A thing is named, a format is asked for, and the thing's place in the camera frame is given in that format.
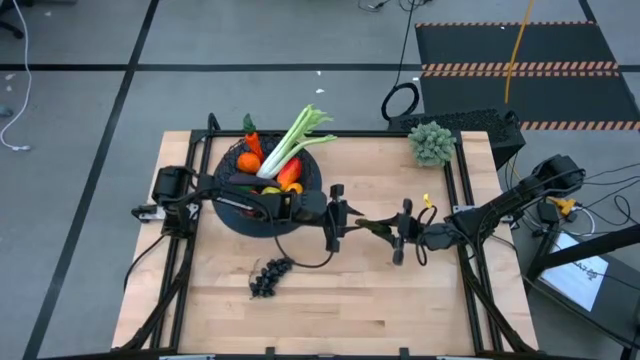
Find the green succulent plant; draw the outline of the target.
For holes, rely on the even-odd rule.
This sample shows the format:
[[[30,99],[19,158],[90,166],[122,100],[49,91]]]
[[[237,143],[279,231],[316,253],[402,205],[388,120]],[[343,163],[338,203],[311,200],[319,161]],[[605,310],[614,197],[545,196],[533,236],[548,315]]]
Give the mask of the green succulent plant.
[[[421,167],[443,167],[454,155],[456,138],[435,121],[413,127],[408,140],[413,157]]]

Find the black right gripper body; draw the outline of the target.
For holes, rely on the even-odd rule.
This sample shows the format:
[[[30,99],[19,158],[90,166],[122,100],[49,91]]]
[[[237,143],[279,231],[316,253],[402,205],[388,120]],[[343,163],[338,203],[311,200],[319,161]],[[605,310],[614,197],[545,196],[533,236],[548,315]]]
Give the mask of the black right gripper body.
[[[422,223],[421,216],[425,211],[418,218],[414,218],[412,209],[412,201],[405,198],[400,212],[401,217],[398,225],[395,226],[399,244],[392,246],[392,262],[396,266],[401,266],[404,262],[404,246],[407,243],[415,246],[416,259],[420,266],[426,266],[428,263],[427,251],[448,249],[453,244],[452,227],[446,223],[432,224],[434,216],[427,223]]]

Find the orange tangerine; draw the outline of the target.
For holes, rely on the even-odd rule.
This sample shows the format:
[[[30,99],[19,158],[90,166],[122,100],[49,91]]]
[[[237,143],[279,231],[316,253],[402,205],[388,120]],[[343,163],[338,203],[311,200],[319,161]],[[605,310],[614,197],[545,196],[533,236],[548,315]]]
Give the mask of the orange tangerine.
[[[237,169],[248,174],[256,174],[261,167],[261,159],[253,152],[241,153],[236,161]]]

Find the pale green celery stalk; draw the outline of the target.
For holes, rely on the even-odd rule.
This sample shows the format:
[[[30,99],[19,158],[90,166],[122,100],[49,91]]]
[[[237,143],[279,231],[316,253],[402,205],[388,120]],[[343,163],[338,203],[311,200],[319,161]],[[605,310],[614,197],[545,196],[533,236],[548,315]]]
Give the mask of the pale green celery stalk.
[[[337,137],[331,134],[323,137],[311,137],[312,131],[317,126],[332,120],[331,116],[313,104],[307,105],[299,113],[293,125],[274,150],[267,156],[258,170],[257,176],[263,179],[272,179],[304,148],[336,140]]]

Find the black hazard-striped floor mat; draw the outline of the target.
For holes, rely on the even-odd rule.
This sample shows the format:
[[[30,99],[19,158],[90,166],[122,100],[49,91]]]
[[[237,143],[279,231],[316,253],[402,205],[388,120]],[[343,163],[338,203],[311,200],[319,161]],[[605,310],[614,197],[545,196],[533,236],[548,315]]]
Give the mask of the black hazard-striped floor mat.
[[[636,130],[640,108],[592,21],[419,23],[424,109],[513,111],[524,130]]]

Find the white paper sheet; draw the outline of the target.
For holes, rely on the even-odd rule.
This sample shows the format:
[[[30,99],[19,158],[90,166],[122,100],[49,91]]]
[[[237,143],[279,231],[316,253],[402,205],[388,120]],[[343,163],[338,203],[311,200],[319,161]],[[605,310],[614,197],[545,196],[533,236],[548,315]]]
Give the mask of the white paper sheet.
[[[595,304],[609,263],[599,256],[544,270],[540,279],[587,312]]]

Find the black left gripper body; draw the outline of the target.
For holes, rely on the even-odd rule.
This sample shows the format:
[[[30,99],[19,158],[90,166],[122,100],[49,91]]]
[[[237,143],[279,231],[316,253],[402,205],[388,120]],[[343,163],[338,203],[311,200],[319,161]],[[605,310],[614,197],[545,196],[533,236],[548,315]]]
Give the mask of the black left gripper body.
[[[297,195],[293,202],[292,221],[322,228],[327,252],[339,252],[346,233],[348,205],[343,195],[344,186],[336,184],[330,187],[329,196],[313,190]]]

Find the black power adapter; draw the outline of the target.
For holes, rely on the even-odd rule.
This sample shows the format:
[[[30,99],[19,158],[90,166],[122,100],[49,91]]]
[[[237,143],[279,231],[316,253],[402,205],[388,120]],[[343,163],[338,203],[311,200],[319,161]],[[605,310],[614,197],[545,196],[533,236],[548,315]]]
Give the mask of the black power adapter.
[[[538,217],[543,224],[554,224],[560,220],[556,206],[546,201],[541,201],[536,205]]]

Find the red and yellow mango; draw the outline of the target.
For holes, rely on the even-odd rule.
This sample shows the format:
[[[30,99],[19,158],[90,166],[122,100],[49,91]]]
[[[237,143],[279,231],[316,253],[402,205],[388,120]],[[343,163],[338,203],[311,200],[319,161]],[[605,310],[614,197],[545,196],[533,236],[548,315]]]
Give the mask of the red and yellow mango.
[[[295,183],[301,176],[302,169],[302,161],[299,158],[290,159],[276,178],[280,188],[286,190],[291,184]]]

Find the dark purple grape bunch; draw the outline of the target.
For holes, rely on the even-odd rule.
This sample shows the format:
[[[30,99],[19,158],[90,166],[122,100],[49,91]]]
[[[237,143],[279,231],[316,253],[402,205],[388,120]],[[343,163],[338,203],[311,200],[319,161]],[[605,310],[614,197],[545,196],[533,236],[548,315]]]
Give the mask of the dark purple grape bunch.
[[[253,298],[271,298],[276,295],[275,287],[293,268],[293,260],[284,257],[270,260],[255,280],[249,283],[249,289]]]

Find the black side stand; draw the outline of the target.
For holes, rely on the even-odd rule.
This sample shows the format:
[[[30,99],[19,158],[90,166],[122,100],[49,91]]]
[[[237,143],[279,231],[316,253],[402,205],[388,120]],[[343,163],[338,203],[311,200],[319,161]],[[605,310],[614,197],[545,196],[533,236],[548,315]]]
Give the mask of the black side stand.
[[[613,258],[616,250],[640,245],[640,225],[614,231],[591,240],[553,228],[544,235],[524,275],[525,290],[550,297],[560,306],[595,326],[623,346],[623,359],[640,354],[640,270]],[[540,279],[544,270],[599,256],[609,263],[595,304],[587,312]]]

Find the dark green cucumber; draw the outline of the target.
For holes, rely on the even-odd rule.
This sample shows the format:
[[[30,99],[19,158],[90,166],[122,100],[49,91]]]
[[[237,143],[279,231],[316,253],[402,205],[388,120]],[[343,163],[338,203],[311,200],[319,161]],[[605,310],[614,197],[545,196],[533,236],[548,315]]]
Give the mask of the dark green cucumber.
[[[379,221],[359,218],[355,220],[355,224],[357,227],[367,229],[375,235],[387,236],[392,234],[391,227],[387,224],[382,224]]]

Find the black perforated case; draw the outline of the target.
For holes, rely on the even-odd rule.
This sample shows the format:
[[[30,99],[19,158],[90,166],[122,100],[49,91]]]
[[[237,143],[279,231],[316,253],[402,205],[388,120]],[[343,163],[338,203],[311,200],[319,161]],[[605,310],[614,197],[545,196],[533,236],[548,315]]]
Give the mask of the black perforated case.
[[[460,131],[486,132],[489,138],[495,167],[500,169],[525,144],[520,131],[520,121],[513,111],[505,114],[496,109],[480,109],[438,115],[411,114],[392,118],[388,130],[409,132],[419,124],[435,121],[453,133]]]

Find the orange carrot with green top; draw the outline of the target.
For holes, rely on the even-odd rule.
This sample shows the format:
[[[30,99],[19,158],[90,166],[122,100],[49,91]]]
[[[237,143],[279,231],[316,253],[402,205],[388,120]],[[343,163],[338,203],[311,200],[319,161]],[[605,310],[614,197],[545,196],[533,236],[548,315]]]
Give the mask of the orange carrot with green top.
[[[251,152],[254,153],[261,162],[263,162],[265,156],[261,147],[260,138],[249,113],[247,113],[243,118],[243,131],[245,133],[244,138],[247,146]]]

